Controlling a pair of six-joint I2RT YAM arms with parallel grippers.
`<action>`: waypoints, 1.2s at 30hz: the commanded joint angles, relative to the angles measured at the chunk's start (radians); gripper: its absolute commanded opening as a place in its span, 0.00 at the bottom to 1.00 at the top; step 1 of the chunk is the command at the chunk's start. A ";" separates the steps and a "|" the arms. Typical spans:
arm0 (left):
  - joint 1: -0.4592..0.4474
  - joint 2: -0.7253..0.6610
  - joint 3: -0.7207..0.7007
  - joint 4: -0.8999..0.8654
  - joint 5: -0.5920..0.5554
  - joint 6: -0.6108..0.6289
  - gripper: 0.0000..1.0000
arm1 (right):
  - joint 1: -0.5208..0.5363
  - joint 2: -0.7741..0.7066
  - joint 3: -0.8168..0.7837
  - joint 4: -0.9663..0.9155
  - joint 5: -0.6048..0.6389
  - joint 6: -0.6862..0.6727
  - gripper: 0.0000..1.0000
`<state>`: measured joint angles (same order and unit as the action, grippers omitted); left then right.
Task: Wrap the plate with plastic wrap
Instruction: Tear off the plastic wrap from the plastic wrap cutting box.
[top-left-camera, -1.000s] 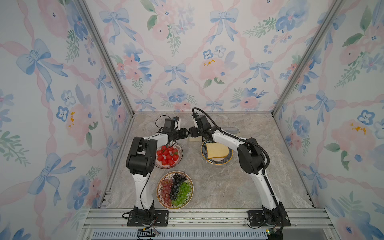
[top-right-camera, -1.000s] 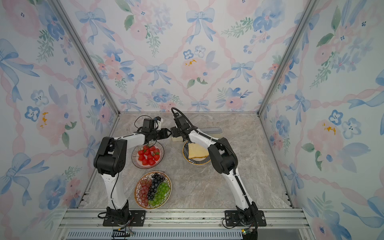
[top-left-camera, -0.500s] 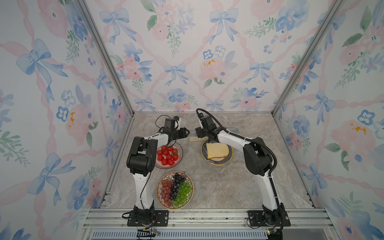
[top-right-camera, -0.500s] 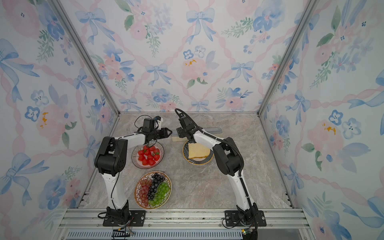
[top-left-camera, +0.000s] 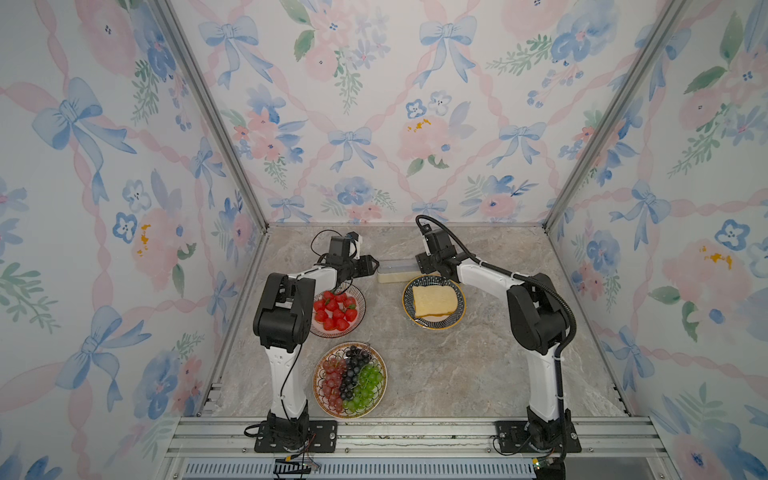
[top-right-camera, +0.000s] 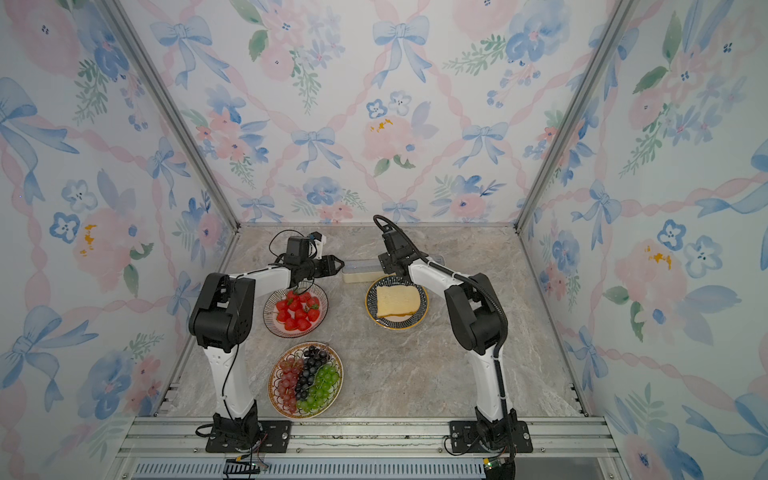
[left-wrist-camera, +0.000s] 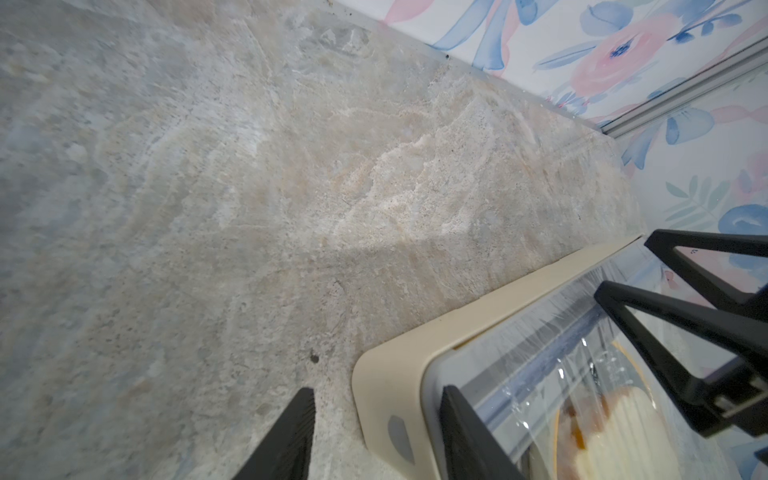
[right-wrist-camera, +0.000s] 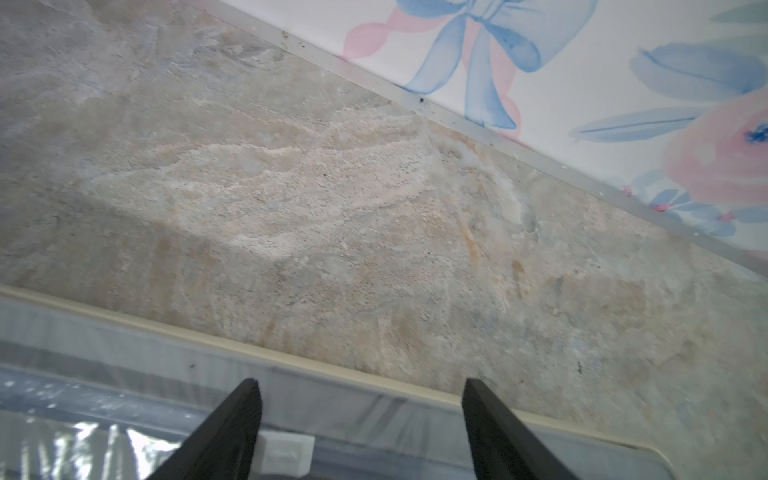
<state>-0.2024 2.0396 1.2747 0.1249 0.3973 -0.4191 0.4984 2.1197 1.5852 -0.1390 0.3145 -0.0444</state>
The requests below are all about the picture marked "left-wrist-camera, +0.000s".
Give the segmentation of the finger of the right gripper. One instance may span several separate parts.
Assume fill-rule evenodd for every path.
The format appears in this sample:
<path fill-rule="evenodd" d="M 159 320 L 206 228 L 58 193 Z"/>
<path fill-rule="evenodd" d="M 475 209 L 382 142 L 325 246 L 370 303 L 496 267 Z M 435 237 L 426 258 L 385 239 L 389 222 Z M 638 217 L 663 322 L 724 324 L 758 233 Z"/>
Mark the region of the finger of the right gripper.
<path fill-rule="evenodd" d="M 647 238 L 645 247 L 716 309 L 767 320 L 766 286 L 755 293 L 742 291 L 683 254 L 687 248 L 767 258 L 766 235 L 657 229 Z"/>
<path fill-rule="evenodd" d="M 767 433 L 767 322 L 602 282 L 595 301 L 703 437 Z"/>

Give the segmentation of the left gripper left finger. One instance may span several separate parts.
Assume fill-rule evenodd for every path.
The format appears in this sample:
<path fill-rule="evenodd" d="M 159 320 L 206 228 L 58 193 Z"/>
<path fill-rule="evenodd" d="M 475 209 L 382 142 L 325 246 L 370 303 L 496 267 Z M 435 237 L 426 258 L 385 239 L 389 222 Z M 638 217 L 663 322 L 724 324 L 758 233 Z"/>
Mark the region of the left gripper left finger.
<path fill-rule="evenodd" d="M 307 479 L 315 415 L 314 390 L 303 387 L 294 395 L 233 479 Z"/>

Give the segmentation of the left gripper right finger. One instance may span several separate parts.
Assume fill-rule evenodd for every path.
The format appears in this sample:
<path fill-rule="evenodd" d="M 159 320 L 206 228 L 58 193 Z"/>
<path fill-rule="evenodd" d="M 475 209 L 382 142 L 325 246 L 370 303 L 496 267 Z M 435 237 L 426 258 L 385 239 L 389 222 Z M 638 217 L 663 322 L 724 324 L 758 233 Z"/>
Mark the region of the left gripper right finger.
<path fill-rule="evenodd" d="M 443 388 L 439 418 L 449 479 L 525 479 L 458 387 Z"/>

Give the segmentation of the cream plastic wrap dispenser box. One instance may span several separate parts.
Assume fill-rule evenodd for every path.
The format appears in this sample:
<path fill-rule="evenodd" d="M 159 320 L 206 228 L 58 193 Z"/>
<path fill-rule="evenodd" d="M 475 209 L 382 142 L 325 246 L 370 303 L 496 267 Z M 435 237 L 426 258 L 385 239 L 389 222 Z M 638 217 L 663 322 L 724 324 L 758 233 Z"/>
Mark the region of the cream plastic wrap dispenser box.
<path fill-rule="evenodd" d="M 352 392 L 367 449 L 405 478 L 445 478 L 439 409 L 454 385 L 519 459 L 618 336 L 598 286 L 660 277 L 642 238 L 586 247 L 365 352 Z"/>

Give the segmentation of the dark blue yellow-rimmed plate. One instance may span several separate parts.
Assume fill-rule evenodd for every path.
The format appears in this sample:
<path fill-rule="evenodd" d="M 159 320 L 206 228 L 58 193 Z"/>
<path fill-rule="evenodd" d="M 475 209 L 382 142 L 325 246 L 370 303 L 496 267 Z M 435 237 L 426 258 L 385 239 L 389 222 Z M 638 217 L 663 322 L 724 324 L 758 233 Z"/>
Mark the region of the dark blue yellow-rimmed plate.
<path fill-rule="evenodd" d="M 626 349 L 611 343 L 556 415 L 557 479 L 680 479 L 654 394 Z"/>

